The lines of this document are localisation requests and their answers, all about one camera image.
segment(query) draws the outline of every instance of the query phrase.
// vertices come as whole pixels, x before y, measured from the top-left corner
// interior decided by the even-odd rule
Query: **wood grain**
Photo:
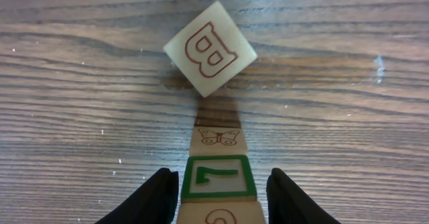
[[[182,180],[194,124],[243,128],[265,214],[279,167],[341,223],[429,223],[429,0],[219,0],[259,58],[201,99],[162,46],[213,1],[0,0],[0,223]]]

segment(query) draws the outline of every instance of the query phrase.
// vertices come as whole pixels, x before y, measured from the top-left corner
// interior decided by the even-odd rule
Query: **green square border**
[[[190,193],[190,181],[192,178],[192,169],[194,161],[196,160],[240,160],[241,167],[243,168],[243,175],[246,181],[247,191],[235,192],[213,192],[213,193]],[[192,156],[188,158],[185,169],[185,177],[183,180],[182,194],[180,198],[195,199],[195,198],[225,198],[225,197],[257,197],[255,181],[253,179],[252,171],[250,168],[249,159],[245,155],[233,156]]]

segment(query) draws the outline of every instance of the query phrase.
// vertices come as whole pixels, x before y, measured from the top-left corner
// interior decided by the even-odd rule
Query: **butterfly block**
[[[177,224],[265,224],[261,204],[188,203],[179,209]]]
[[[164,51],[206,97],[257,55],[221,3],[215,2],[174,36]]]
[[[188,158],[182,203],[256,201],[256,198],[255,181],[247,156]]]
[[[247,144],[241,129],[194,127],[189,156],[247,155]]]

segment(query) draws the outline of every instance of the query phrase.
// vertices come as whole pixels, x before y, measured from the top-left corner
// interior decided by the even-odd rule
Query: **toy block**
[[[174,36],[164,51],[203,97],[257,58],[218,1]]]
[[[256,201],[256,198],[255,181],[247,156],[188,158],[182,203]]]
[[[261,204],[242,203],[189,203],[179,209],[176,224],[265,224]]]
[[[189,156],[247,155],[243,131],[226,127],[194,127]]]

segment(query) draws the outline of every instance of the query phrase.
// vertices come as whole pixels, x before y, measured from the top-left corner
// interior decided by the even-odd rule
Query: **red butterfly print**
[[[239,135],[240,131],[228,131],[224,133],[216,133],[208,129],[198,129],[201,133],[203,144],[212,145],[215,143],[222,143],[225,146],[233,146],[237,144],[235,137]]]

